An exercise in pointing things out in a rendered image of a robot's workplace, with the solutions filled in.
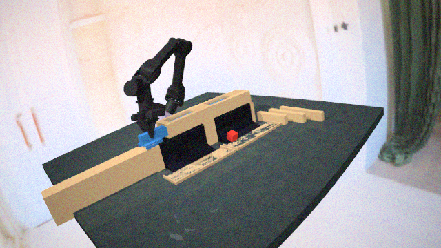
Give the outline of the small red block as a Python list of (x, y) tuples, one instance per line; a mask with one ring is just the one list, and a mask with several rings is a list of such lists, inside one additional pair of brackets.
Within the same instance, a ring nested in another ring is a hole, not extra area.
[(227, 133), (227, 140), (234, 142), (237, 139), (238, 139), (238, 133), (235, 132), (234, 130), (231, 130)]

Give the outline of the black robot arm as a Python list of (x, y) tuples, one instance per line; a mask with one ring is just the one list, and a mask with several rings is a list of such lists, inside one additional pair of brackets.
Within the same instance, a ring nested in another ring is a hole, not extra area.
[(135, 72), (132, 79), (124, 85), (125, 95), (130, 97), (140, 97), (151, 95), (151, 86), (160, 76), (161, 67), (174, 54), (174, 73), (172, 84), (167, 88), (165, 94), (166, 105), (152, 101), (152, 109), (163, 109), (173, 115), (176, 108), (183, 106), (185, 100), (185, 87), (183, 86), (183, 76), (185, 70), (186, 56), (192, 50), (191, 41), (182, 38), (171, 37), (168, 43), (155, 55), (153, 59), (148, 59)]

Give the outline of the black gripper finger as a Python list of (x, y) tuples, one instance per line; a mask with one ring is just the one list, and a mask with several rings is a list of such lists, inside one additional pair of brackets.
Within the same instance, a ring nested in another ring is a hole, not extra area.
[(143, 133), (144, 133), (144, 132), (147, 132), (147, 129), (146, 129), (146, 127), (145, 127), (143, 121), (137, 121), (136, 123), (137, 123), (137, 125), (141, 128), (141, 131), (142, 131)]
[(153, 138), (153, 136), (154, 136), (155, 124), (156, 124), (157, 120), (159, 120), (159, 119), (160, 118), (143, 120), (143, 123), (147, 129), (147, 133), (149, 134), (150, 138)]

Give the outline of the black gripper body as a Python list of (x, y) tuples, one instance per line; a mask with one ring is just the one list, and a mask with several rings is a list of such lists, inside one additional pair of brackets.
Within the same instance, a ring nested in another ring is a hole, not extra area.
[(158, 118), (158, 116), (165, 116), (165, 110), (152, 109), (152, 95), (137, 97), (136, 104), (138, 104), (139, 111), (137, 114), (131, 116), (131, 121), (143, 121), (147, 119)]

